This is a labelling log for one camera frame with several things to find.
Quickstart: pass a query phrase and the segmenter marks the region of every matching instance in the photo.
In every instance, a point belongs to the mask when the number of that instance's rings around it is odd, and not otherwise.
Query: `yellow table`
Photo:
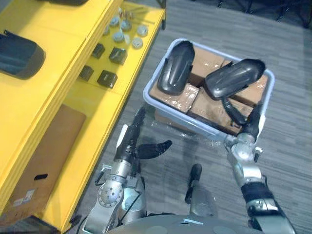
[[[46,209],[37,214],[65,232],[100,152],[131,90],[153,39],[165,18],[165,9],[125,2],[123,9],[142,8],[132,20],[127,42],[138,37],[136,28],[145,24],[149,33],[143,47],[112,40],[118,28],[102,36],[122,0],[89,0],[73,7],[39,0],[13,0],[0,13],[0,30],[35,41],[46,52],[37,74],[20,80],[0,73],[0,215],[32,153],[62,103],[86,114],[87,119],[64,164]],[[90,57],[100,42],[105,52]],[[124,65],[111,63],[113,47],[125,48]],[[77,80],[83,66],[94,69],[90,80]],[[113,89],[97,83],[102,70],[117,74]]]
[[[46,52],[37,74],[19,80],[0,73],[0,214],[43,133],[122,0],[64,6],[14,0],[0,14],[7,29]]]
[[[124,2],[122,9],[134,9],[142,5]],[[143,39],[143,47],[134,49],[131,44],[115,43],[112,36],[119,28],[110,28],[110,34],[103,36],[99,42],[105,47],[100,59],[90,57],[87,65],[94,69],[88,82],[78,79],[70,89],[64,104],[80,112],[87,119],[62,169],[57,184],[50,196],[48,205],[37,217],[64,232],[70,228],[70,219],[79,201],[83,189],[90,177],[94,165],[112,130],[121,108],[131,90],[135,78],[153,42],[165,9],[145,7],[146,14],[138,15],[145,21],[134,19],[129,36],[130,41],[136,34],[137,27],[144,23],[148,26],[148,35]],[[128,57],[123,65],[110,62],[109,54],[113,47],[125,48]],[[97,79],[102,70],[114,72],[118,79],[113,89],[102,87]]]

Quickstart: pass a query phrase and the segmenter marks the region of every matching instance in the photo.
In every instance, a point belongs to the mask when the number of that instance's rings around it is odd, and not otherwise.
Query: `white plastic bin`
[[[224,132],[216,129],[207,123],[201,122],[201,121],[199,121],[193,117],[190,117],[190,116],[172,108],[171,106],[168,106],[168,105],[158,101],[157,99],[154,99],[149,94],[149,91],[151,90],[154,83],[159,78],[159,75],[161,73],[162,66],[164,64],[165,59],[168,57],[168,55],[171,52],[171,50],[173,49],[173,47],[175,45],[179,44],[183,40],[187,40],[187,39],[184,39],[184,38],[176,39],[169,46],[165,56],[161,59],[159,65],[157,66],[156,70],[154,71],[154,74],[153,74],[151,80],[148,82],[148,84],[144,88],[144,91],[143,91],[144,100],[148,104],[154,106],[158,110],[158,113],[160,115],[167,117],[167,118],[171,119],[172,121],[174,121],[180,125],[183,125],[186,128],[188,128],[188,129],[190,129],[196,133],[202,134],[203,136],[205,136],[211,140],[224,141],[225,138],[228,136],[227,133],[224,133]],[[236,58],[236,57],[233,57],[231,55],[222,53],[222,52],[215,50],[213,48],[210,48],[208,46],[201,45],[201,44],[198,44],[198,43],[193,42],[193,41],[190,41],[190,42],[193,43],[194,46],[200,47],[200,48],[207,50],[207,51],[210,51],[214,54],[223,56],[226,60],[231,60],[234,62],[241,61],[240,58]],[[274,82],[275,82],[274,74],[270,70],[266,70],[264,72],[264,74],[268,76],[268,82],[267,82],[267,85],[266,85],[265,90],[263,92],[263,96],[262,96],[262,100],[261,100],[263,102],[262,109],[261,109],[261,115],[262,115],[261,118],[263,120],[262,126],[264,124],[265,112],[268,108],[271,92],[273,90],[273,86],[274,86]]]

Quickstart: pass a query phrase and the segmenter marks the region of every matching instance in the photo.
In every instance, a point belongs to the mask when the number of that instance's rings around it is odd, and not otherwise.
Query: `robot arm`
[[[136,194],[141,194],[144,190],[142,182],[138,180],[140,176],[137,176],[138,161],[157,157],[171,146],[172,143],[168,140],[160,144],[142,144],[137,147],[144,117],[145,109],[142,107],[135,115],[132,124],[123,126],[117,141],[113,165],[112,167],[104,165],[95,181],[98,184],[105,171],[110,171],[105,176],[105,183],[97,194],[97,202],[82,224],[79,233],[99,234],[115,228],[120,223],[119,212],[125,210],[124,199],[132,196],[129,191],[134,190]]]
[[[292,224],[275,200],[256,162],[262,152],[255,147],[259,134],[259,106],[254,108],[234,141],[226,141],[228,161],[246,201],[249,224],[265,234],[296,234]]]

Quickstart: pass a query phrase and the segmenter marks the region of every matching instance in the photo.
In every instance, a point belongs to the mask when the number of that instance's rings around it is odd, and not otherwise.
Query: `brown cardboard box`
[[[214,53],[194,46],[195,58],[190,74],[189,82],[198,87],[201,81],[211,72],[219,69],[224,58]]]
[[[155,82],[154,86],[150,90],[150,95],[183,113],[187,113],[188,110],[191,108],[198,91],[198,88],[187,83],[182,94],[178,96],[172,96],[160,91],[157,88],[157,82]]]
[[[0,226],[11,225],[45,207],[84,120],[84,114],[61,105],[15,186]]]
[[[246,117],[253,110],[252,107],[232,99],[231,103]],[[240,126],[233,123],[224,110],[222,102],[212,100],[203,88],[200,88],[188,114],[226,133],[236,135],[240,130]]]
[[[257,82],[239,93],[234,94],[231,98],[254,107],[261,100],[267,82],[268,77],[263,75]]]

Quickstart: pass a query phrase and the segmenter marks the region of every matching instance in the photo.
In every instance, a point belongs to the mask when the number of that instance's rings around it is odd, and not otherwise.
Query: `gray carpet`
[[[312,233],[312,34],[204,1],[169,0],[167,28],[160,31],[126,106],[85,189],[76,214],[87,215],[95,204],[95,176],[114,157],[117,136],[143,104],[142,91],[170,43],[180,37],[241,58],[259,58],[276,76],[267,121],[258,141],[258,161],[270,189],[299,234]],[[172,140],[163,156],[142,162],[148,210],[186,214],[184,203],[191,166],[203,165],[204,186],[216,197],[219,217],[247,225],[245,202],[232,176],[220,142],[185,133],[153,120],[150,112],[141,131],[144,142]]]

